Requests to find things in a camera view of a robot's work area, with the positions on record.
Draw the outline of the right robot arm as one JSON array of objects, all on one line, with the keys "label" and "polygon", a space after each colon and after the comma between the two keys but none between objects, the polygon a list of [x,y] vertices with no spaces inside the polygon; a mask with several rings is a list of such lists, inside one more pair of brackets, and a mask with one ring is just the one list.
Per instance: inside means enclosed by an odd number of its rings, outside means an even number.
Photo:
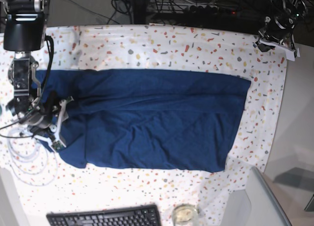
[{"label": "right robot arm", "polygon": [[[54,42],[46,35],[50,0],[0,0],[6,12],[3,48],[14,52],[8,78],[14,97],[6,105],[17,123],[26,126],[21,138],[32,137],[48,144],[53,152],[66,148],[61,135],[63,121],[68,118],[66,106],[72,100],[59,99],[55,91],[42,102],[54,55]],[[33,51],[48,46],[49,63],[43,81],[36,77],[39,63]]]}]

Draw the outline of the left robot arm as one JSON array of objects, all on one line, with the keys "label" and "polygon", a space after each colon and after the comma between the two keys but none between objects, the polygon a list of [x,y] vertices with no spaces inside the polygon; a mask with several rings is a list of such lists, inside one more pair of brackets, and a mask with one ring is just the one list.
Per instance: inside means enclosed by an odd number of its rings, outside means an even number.
[{"label": "left robot arm", "polygon": [[265,25],[258,31],[258,40],[253,46],[263,53],[280,48],[285,51],[287,60],[295,61],[300,52],[295,46],[293,31],[307,15],[307,7],[302,0],[268,2],[272,7],[271,14],[265,17]]}]

